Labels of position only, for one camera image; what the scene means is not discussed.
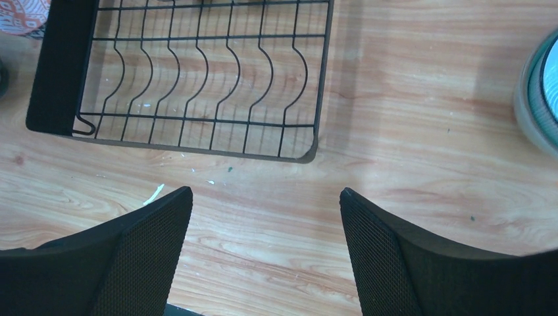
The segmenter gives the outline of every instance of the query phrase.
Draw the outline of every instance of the dark spot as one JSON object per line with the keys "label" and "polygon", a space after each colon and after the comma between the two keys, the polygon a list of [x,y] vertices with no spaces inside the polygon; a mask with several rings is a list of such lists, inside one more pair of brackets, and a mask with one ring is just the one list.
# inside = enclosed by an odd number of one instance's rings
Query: dark spot
{"label": "dark spot", "polygon": [[23,162],[24,162],[24,159],[23,159],[23,157],[22,157],[21,155],[17,155],[17,156],[14,158],[14,162],[15,162],[18,166],[22,166],[22,165],[23,165]]}

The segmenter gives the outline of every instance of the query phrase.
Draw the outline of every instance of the wooden table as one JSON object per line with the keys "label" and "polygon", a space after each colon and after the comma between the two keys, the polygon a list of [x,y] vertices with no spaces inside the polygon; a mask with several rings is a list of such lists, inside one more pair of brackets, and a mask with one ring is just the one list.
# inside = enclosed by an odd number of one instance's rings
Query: wooden table
{"label": "wooden table", "polygon": [[556,28],[553,0],[337,0],[319,149],[308,165],[86,144],[29,132],[39,43],[0,36],[0,248],[36,247],[137,209],[195,199],[169,301],[204,315],[359,315],[338,206],[352,187],[471,246],[558,247],[558,163],[511,97]]}

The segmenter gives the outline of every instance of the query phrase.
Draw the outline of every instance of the black dish rack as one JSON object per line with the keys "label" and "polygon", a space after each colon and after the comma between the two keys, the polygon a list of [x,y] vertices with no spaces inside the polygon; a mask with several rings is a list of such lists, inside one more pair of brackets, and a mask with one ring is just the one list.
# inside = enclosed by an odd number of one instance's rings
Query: black dish rack
{"label": "black dish rack", "polygon": [[53,0],[30,130],[305,163],[333,0]]}

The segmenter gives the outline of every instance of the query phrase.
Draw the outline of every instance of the paint chip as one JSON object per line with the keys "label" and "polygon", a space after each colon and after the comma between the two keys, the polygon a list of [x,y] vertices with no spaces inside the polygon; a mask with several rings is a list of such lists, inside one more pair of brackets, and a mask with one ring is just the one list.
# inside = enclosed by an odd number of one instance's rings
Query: paint chip
{"label": "paint chip", "polygon": [[149,199],[147,199],[147,201],[145,201],[143,203],[143,205],[145,206],[145,205],[153,202],[155,200],[155,198],[157,197],[157,195],[159,195],[159,193],[163,190],[164,187],[165,187],[164,183],[161,184],[160,186],[158,186],[157,189],[155,190],[155,192],[153,192],[153,195]]}

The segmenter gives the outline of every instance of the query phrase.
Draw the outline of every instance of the dark round object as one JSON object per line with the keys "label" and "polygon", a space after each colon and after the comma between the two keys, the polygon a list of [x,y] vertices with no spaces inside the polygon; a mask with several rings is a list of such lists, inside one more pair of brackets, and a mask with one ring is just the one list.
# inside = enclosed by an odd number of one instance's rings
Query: dark round object
{"label": "dark round object", "polygon": [[6,93],[8,90],[9,74],[8,69],[4,67],[2,60],[0,59],[0,97]]}

